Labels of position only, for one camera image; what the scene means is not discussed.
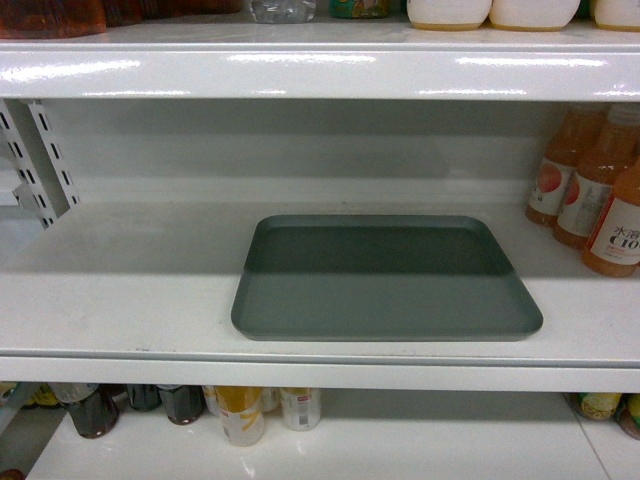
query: lower shelf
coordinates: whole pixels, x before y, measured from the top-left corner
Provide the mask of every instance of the lower shelf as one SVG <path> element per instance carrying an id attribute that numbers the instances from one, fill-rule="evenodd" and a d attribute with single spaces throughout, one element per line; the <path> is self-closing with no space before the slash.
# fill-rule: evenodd
<path id="1" fill-rule="evenodd" d="M 208 413 L 179 427 L 126 410 L 98 440 L 67 416 L 29 479 L 617 480 L 559 394 L 323 390 L 322 402 L 315 429 L 287 430 L 277 410 L 246 448 Z"/>

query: store shelf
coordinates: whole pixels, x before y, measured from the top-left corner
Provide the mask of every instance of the store shelf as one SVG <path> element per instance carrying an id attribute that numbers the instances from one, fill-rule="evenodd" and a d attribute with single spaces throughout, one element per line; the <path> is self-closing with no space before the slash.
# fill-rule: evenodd
<path id="1" fill-rule="evenodd" d="M 607 479 L 560 395 L 324 391 L 315 429 L 281 422 L 269 414 L 264 437 L 242 448 L 210 414 L 178 427 L 126 411 L 98 440 L 67 416 L 29 478 Z"/>
<path id="2" fill-rule="evenodd" d="M 230 310 L 255 225 L 309 212 L 476 217 L 544 325 L 517 342 L 248 340 Z M 639 277 L 592 273 L 522 212 L 519 203 L 81 204 L 0 276 L 11 299 L 0 304 L 0 369 L 49 381 L 640 391 Z"/>
<path id="3" fill-rule="evenodd" d="M 397 98 L 633 101 L 637 35 L 414 29 L 396 14 L 257 25 L 183 17 L 61 41 L 0 44 L 4 98 Z"/>

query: gray tray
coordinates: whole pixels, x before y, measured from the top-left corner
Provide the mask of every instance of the gray tray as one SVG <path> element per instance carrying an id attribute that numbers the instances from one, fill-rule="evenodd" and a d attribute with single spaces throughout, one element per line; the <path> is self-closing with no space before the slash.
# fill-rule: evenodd
<path id="1" fill-rule="evenodd" d="M 266 218 L 231 320 L 280 341 L 507 341 L 542 326 L 487 226 L 462 216 Z"/>

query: bottle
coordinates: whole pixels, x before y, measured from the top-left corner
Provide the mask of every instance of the bottle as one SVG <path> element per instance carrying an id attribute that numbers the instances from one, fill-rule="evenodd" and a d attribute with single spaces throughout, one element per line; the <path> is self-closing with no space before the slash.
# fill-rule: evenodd
<path id="1" fill-rule="evenodd" d="M 320 421 L 320 389 L 284 387 L 280 398 L 284 424 L 291 430 L 311 430 Z"/>
<path id="2" fill-rule="evenodd" d="M 627 435 L 640 440 L 640 394 L 634 393 L 627 397 L 616 420 Z"/>
<path id="3" fill-rule="evenodd" d="M 167 418 L 176 425 L 195 422 L 204 410 L 202 389 L 195 385 L 158 385 Z"/>
<path id="4" fill-rule="evenodd" d="M 107 27 L 124 27 L 142 21 L 142 4 L 139 0 L 102 0 Z"/>
<path id="5" fill-rule="evenodd" d="M 633 164 L 640 134 L 640 104 L 615 104 L 596 144 L 578 160 L 553 236 L 584 248 L 616 177 Z"/>
<path id="6" fill-rule="evenodd" d="M 580 0 L 493 0 L 489 18 L 500 30 L 553 32 L 562 30 L 579 6 Z"/>
<path id="7" fill-rule="evenodd" d="M 331 0 L 329 13 L 335 18 L 385 18 L 389 0 Z"/>
<path id="8" fill-rule="evenodd" d="M 264 434 L 261 394 L 260 387 L 216 386 L 222 428 L 232 444 L 248 447 Z"/>
<path id="9" fill-rule="evenodd" d="M 604 105 L 572 103 L 560 130 L 549 141 L 538 169 L 525 215 L 534 223 L 553 226 L 580 156 L 591 148 L 604 123 Z"/>
<path id="10" fill-rule="evenodd" d="M 629 277 L 640 262 L 640 163 L 618 175 L 582 261 L 609 277 Z"/>
<path id="11" fill-rule="evenodd" d="M 218 406 L 218 398 L 216 397 L 216 387 L 213 385 L 203 385 L 202 394 L 204 395 L 209 411 L 216 417 L 219 417 L 220 407 Z"/>
<path id="12" fill-rule="evenodd" d="M 491 0 L 408 0 L 407 14 L 421 30 L 475 30 L 489 15 Z"/>
<path id="13" fill-rule="evenodd" d="M 107 18 L 100 0 L 58 0 L 66 20 L 64 36 L 80 37 L 107 31 Z"/>
<path id="14" fill-rule="evenodd" d="M 8 38 L 62 38 L 65 20 L 55 0 L 0 0 Z"/>
<path id="15" fill-rule="evenodd" d="M 34 400 L 40 408 L 55 410 L 62 407 L 55 394 L 46 383 L 43 383 L 38 387 L 38 390 L 34 393 Z"/>
<path id="16" fill-rule="evenodd" d="M 316 13 L 316 0 L 251 0 L 256 23 L 306 23 Z"/>
<path id="17" fill-rule="evenodd" d="M 273 412 L 280 406 L 280 389 L 273 387 L 263 388 L 260 401 L 262 402 L 263 413 Z"/>
<path id="18" fill-rule="evenodd" d="M 202 14 L 238 13 L 242 7 L 242 0 L 200 0 Z"/>
<path id="19" fill-rule="evenodd" d="M 150 412 L 160 406 L 160 391 L 155 385 L 127 384 L 129 405 L 139 412 Z"/>
<path id="20" fill-rule="evenodd" d="M 118 409 L 97 383 L 50 383 L 64 409 L 69 412 L 78 434 L 98 438 L 111 431 L 118 421 Z"/>
<path id="21" fill-rule="evenodd" d="M 640 3 L 637 0 L 599 0 L 594 14 L 598 28 L 640 32 Z"/>
<path id="22" fill-rule="evenodd" d="M 590 420 L 608 420 L 616 412 L 621 393 L 578 393 L 573 395 L 572 406 Z"/>

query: bottle label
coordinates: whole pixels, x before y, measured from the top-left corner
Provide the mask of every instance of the bottle label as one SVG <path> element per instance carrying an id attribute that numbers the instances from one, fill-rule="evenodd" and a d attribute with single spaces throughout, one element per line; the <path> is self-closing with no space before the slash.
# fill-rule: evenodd
<path id="1" fill-rule="evenodd" d="M 587 248 L 617 265 L 640 262 L 640 207 L 611 195 Z"/>
<path id="2" fill-rule="evenodd" d="M 558 225 L 579 237 L 591 235 L 611 189 L 611 185 L 587 180 L 576 173 L 565 196 Z"/>
<path id="3" fill-rule="evenodd" d="M 544 158 L 529 197 L 529 206 L 545 215 L 557 215 L 574 171 L 574 167 Z"/>
<path id="4" fill-rule="evenodd" d="M 220 409 L 220 419 L 224 434 L 231 443 L 237 445 L 255 443 L 264 433 L 265 422 L 259 399 L 243 412 Z"/>

